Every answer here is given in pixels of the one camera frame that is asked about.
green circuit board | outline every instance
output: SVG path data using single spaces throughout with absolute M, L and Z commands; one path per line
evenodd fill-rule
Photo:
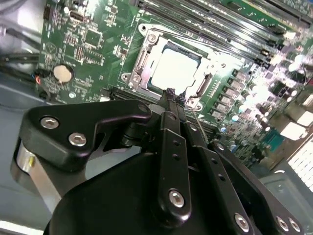
M 160 4 L 155 8 L 153 2 L 147 1 L 145 4 L 151 6 L 147 9 L 140 8 L 134 4 L 137 1 L 129 0 L 99 0 L 99 1 L 81 1 L 88 4 L 89 16 L 83 20 L 74 19 L 70 14 L 70 6 L 73 1 L 64 0 L 56 4 L 52 0 L 48 0 L 44 13 L 44 27 L 42 37 L 42 50 L 39 61 L 39 68 L 47 71 L 53 71 L 57 65 L 67 65 L 73 69 L 73 78 L 66 83 L 60 83 L 53 75 L 42 79 L 43 86 L 51 92 L 54 100 L 63 104 L 82 103 L 82 102 L 98 102 L 101 100 L 103 90 L 110 90 L 113 87 L 129 94 L 135 94 L 137 97 L 157 102 L 156 94 L 149 95 L 147 92 L 135 91 L 129 84 L 122 79 L 123 74 L 132 73 L 134 65 L 138 58 L 138 54 L 142 48 L 145 36 L 139 30 L 139 26 L 144 25 L 162 25 L 167 29 L 179 32 L 184 37 L 190 37 L 206 43 L 201 35 L 196 34 L 192 29 L 197 28 L 197 32 L 208 33 L 208 37 L 218 45 L 222 50 L 219 52 L 218 62 L 222 69 L 214 73 L 210 84 L 201 96 L 199 101 L 199 110 L 193 112 L 186 110 L 187 114 L 194 114 L 200 122 L 220 128 L 225 126 L 227 131 L 223 133 L 224 140 L 227 142 L 236 142 L 238 149 L 235 153 L 246 161 L 251 155 L 251 149 L 255 145 L 259 145 L 268 133 L 264 131 L 262 126 L 256 122 L 255 115 L 258 112 L 255 103 L 262 103 L 264 107 L 270 110 L 271 116 L 288 105 L 288 102 L 281 98 L 273 97 L 266 94 L 252 94 L 255 101 L 247 104 L 250 113 L 240 112 L 236 104 L 245 102 L 242 91 L 249 91 L 249 85 L 254 83 L 270 89 L 272 85 L 280 80 L 284 81 L 288 86 L 298 91 L 298 94 L 306 89 L 305 84 L 297 83 L 291 80 L 293 73 L 288 71 L 286 63 L 290 63 L 296 55 L 303 55 L 307 63 L 311 63 L 313 54 L 313 31 L 307 28 L 299 28 L 288 19 L 278 16 L 272 16 L 266 10 L 259 8 L 246 0 L 222 0 L 221 4 L 214 5 L 210 1 L 203 0 L 185 0 L 188 4 L 196 4 L 199 9 L 210 9 L 215 14 L 215 18 L 207 18 L 201 15 L 195 9 L 181 7 L 179 0 L 170 0 Z M 167 7 L 167 4 L 175 6 L 177 11 Z M 309 5 L 299 4 L 298 11 L 306 12 L 311 15 Z M 163 14 L 153 13 L 153 10 L 162 12 Z M 193 22 L 191 19 L 210 20 L 210 28 L 207 29 L 198 21 Z M 246 46 L 241 58 L 238 53 L 224 53 L 224 49 L 220 46 L 228 41 L 225 35 L 234 35 L 233 28 L 223 25 L 223 22 L 237 22 L 237 25 L 245 19 L 255 22 L 260 27 L 267 30 L 259 32 L 256 38 L 277 39 L 276 44 L 287 48 L 278 50 L 272 45 L 263 45 L 260 42 L 248 42 L 255 47 Z M 175 23 L 175 20 L 183 22 L 183 25 Z M 281 37 L 276 36 L 272 31 L 268 31 L 270 27 L 283 29 L 286 32 L 295 34 L 296 36 L 288 40 L 288 43 L 281 42 Z M 191 45 L 186 42 L 181 43 L 186 48 L 192 49 Z M 274 56 L 281 58 L 278 64 L 271 65 L 267 62 L 267 57 L 262 55 L 263 62 L 268 64 L 264 66 L 255 63 L 251 58 L 260 58 L 258 48 L 266 48 Z M 193 50 L 197 54 L 205 56 L 207 52 L 213 53 L 212 47 L 208 51 L 199 49 Z M 225 87 L 229 87 L 229 79 L 236 78 L 234 72 L 237 71 L 244 76 L 241 81 L 242 87 L 236 97 L 232 97 L 233 102 L 226 106 L 226 110 L 221 117 L 212 115 L 216 108 L 216 103 L 220 100 L 221 95 L 225 93 Z M 232 114 L 236 114 L 239 120 L 234 121 Z

mounting screw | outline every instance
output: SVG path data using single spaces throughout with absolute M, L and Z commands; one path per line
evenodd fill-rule
M 193 130 L 193 131 L 197 131 L 197 128 L 196 128 L 193 124 L 190 124 L 190 128 L 191 128 L 191 130 Z
M 282 220 L 282 218 L 280 217 L 276 217 L 276 220 L 278 222 L 278 225 L 286 232 L 289 231 L 288 225 L 285 223 L 284 220 Z
M 73 133 L 68 137 L 68 141 L 77 147 L 82 147 L 87 143 L 87 139 L 83 134 Z
M 299 225 L 291 218 L 289 218 L 289 222 L 291 223 L 291 226 L 299 233 L 301 231 Z
M 150 35 L 148 36 L 148 41 L 149 41 L 149 43 L 155 43 L 156 40 L 157 40 L 156 35 L 150 34 Z
M 139 76 L 134 76 L 133 81 L 134 82 L 140 82 L 140 77 Z
M 59 122 L 57 121 L 57 119 L 54 119 L 53 117 L 44 117 L 43 119 L 41 119 L 40 121 L 41 126 L 43 126 L 46 129 L 55 129 L 59 126 Z
M 239 228 L 242 229 L 245 233 L 249 232 L 249 224 L 242 215 L 235 213 L 235 221 L 238 224 Z
M 183 196 L 176 190 L 170 191 L 170 201 L 175 207 L 182 208 L 185 204 Z
M 224 147 L 223 145 L 221 145 L 220 143 L 217 143 L 216 146 L 221 150 L 221 151 L 224 151 Z

bolt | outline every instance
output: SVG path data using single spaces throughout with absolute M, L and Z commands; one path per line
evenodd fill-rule
M 282 220 L 282 218 L 280 217 L 276 217 L 276 220 L 278 222 L 278 225 L 286 232 L 289 231 L 288 225 L 285 223 L 284 220 Z
M 301 231 L 299 225 L 298 225 L 296 222 L 294 222 L 293 219 L 289 218 L 289 222 L 291 223 L 291 226 L 292 226 L 298 233 Z
M 83 134 L 73 133 L 68 137 L 68 141 L 77 147 L 82 147 L 87 143 L 87 139 Z
M 244 231 L 245 233 L 249 232 L 249 224 L 246 219 L 242 217 L 242 215 L 235 213 L 235 221 L 239 228 L 242 229 L 242 231 Z
M 193 130 L 193 131 L 197 131 L 197 128 L 196 128 L 193 124 L 190 124 L 190 128 L 191 128 L 191 130 Z
M 221 151 L 224 151 L 224 147 L 223 147 L 223 145 L 221 145 L 220 143 L 217 143 L 216 146 L 217 146 Z
M 74 92 L 70 92 L 68 94 L 68 96 L 71 98 L 71 99 L 74 99 L 76 97 L 76 94 Z
M 183 196 L 176 190 L 170 191 L 170 201 L 175 207 L 182 208 L 185 204 Z
M 150 35 L 148 36 L 148 41 L 149 41 L 149 43 L 155 43 L 156 40 L 157 40 L 156 35 L 150 34 Z
M 41 119 L 40 121 L 41 126 L 43 126 L 46 129 L 52 130 L 55 129 L 59 126 L 59 122 L 54 119 L 53 117 L 44 117 L 43 119 Z
M 140 81 L 140 78 L 139 78 L 138 76 L 135 76 L 135 77 L 133 78 L 133 81 L 134 81 L 134 82 L 139 82 L 139 81 Z
M 139 104 L 139 105 L 138 105 L 138 108 L 139 108 L 141 111 L 145 112 L 145 113 L 148 112 L 148 109 L 147 109 L 146 106 L 144 106 L 143 104 Z
M 28 165 L 29 165 L 29 167 L 33 167 L 35 165 L 35 156 L 34 155 L 29 157 Z

integrated circuit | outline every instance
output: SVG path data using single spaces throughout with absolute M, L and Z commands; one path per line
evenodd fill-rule
M 84 42 L 92 47 L 98 47 L 102 40 L 102 33 L 88 29 L 86 31 Z

screw hole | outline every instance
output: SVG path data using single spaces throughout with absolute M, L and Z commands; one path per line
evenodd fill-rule
M 223 175 L 221 175 L 221 174 L 219 174 L 219 178 L 220 178 L 220 180 L 222 180 L 222 181 L 226 181 L 226 179 L 224 178 L 224 176 Z
M 179 155 L 177 155 L 176 153 L 174 153 L 174 154 L 173 154 L 173 158 L 174 158 L 175 160 L 177 160 L 177 161 L 179 161 L 179 160 L 180 160 Z
M 212 158 L 212 162 L 213 162 L 214 164 L 216 164 L 216 165 L 217 165 L 217 163 L 218 163 L 214 158 Z
M 180 143 L 177 141 L 173 141 L 174 145 L 176 145 L 177 147 L 180 146 Z

